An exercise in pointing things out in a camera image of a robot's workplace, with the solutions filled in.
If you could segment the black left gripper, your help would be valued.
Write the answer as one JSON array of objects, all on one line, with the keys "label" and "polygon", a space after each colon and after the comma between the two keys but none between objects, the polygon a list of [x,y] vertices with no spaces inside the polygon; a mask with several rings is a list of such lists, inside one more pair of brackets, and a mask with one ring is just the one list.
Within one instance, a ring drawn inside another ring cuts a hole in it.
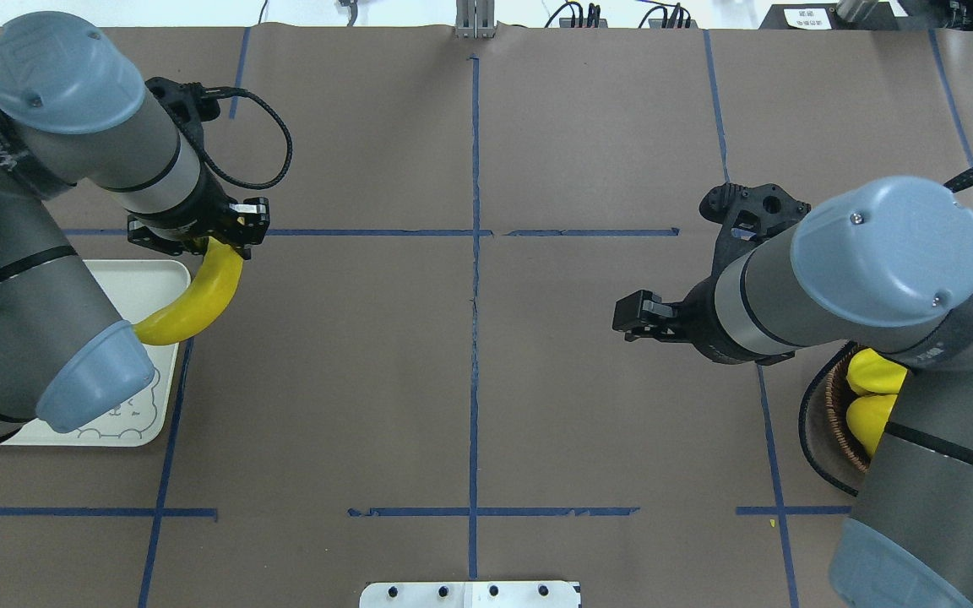
[{"label": "black left gripper", "polygon": [[240,258],[250,259],[270,227],[270,205],[266,197],[218,197],[212,203],[190,204],[186,211],[170,210],[151,218],[128,216],[127,240],[169,257],[185,252],[205,255],[209,240],[231,247]]}]

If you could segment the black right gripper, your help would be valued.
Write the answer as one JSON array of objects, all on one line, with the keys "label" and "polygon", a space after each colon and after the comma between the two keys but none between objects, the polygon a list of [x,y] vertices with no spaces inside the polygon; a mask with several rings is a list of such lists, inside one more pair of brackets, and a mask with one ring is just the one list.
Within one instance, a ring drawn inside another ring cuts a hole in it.
[{"label": "black right gripper", "polygon": [[649,290],[623,297],[614,307],[613,330],[627,342],[691,344],[705,358],[726,365],[788,361],[799,347],[754,319],[745,273],[757,247],[799,224],[811,210],[811,204],[775,184],[711,188],[698,206],[704,220],[720,225],[709,277],[680,301],[663,301]]}]

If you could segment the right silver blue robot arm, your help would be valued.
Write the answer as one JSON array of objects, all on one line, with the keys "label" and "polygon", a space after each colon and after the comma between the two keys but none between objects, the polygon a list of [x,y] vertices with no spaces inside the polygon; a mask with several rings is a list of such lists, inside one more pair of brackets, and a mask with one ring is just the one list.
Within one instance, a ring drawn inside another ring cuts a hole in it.
[{"label": "right silver blue robot arm", "polygon": [[818,205],[726,183],[698,210],[720,227],[708,278],[629,294],[614,330],[727,365],[853,341],[906,366],[828,578],[850,607],[973,607],[972,211],[915,176]]}]

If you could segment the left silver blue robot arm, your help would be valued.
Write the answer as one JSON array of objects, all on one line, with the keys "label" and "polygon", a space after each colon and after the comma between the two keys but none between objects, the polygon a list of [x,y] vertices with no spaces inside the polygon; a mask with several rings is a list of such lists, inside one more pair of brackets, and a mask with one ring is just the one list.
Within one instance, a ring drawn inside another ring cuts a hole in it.
[{"label": "left silver blue robot arm", "polygon": [[[236,200],[204,148],[236,86],[144,79],[81,17],[37,12],[0,32],[0,443],[32,421],[74,432],[147,388],[150,345],[200,334],[231,304],[270,225],[266,198]],[[201,255],[192,284],[125,320],[46,203],[90,181],[128,216],[128,241]]]}]

